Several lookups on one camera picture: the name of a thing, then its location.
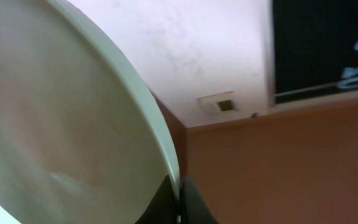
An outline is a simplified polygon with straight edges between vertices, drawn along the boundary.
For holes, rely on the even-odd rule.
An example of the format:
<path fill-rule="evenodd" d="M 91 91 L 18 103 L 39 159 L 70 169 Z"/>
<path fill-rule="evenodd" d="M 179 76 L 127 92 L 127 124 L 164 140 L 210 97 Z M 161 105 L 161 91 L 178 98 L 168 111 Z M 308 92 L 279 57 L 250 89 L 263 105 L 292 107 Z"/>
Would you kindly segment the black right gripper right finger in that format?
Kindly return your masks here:
<path fill-rule="evenodd" d="M 204 202 L 197 186 L 189 178 L 183 179 L 180 191 L 181 222 L 183 224 L 218 224 Z"/>

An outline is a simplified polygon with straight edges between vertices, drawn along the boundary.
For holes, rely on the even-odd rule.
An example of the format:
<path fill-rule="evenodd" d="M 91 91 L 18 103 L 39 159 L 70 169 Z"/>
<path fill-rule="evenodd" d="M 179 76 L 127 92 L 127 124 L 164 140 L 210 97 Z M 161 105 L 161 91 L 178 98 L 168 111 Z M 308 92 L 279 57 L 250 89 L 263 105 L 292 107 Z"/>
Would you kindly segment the mint green plate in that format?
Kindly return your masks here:
<path fill-rule="evenodd" d="M 21 223 L 135 223 L 175 146 L 148 86 L 68 1 L 0 1 L 0 206 Z"/>

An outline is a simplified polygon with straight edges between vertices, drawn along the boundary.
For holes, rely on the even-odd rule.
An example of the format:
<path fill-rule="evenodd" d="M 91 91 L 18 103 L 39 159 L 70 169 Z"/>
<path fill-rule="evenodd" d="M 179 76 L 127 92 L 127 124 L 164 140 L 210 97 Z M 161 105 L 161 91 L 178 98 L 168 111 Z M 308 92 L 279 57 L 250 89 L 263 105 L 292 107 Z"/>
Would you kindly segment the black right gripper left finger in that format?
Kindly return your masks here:
<path fill-rule="evenodd" d="M 147 206 L 145 212 L 135 224 L 176 224 L 177 201 L 168 175 Z"/>

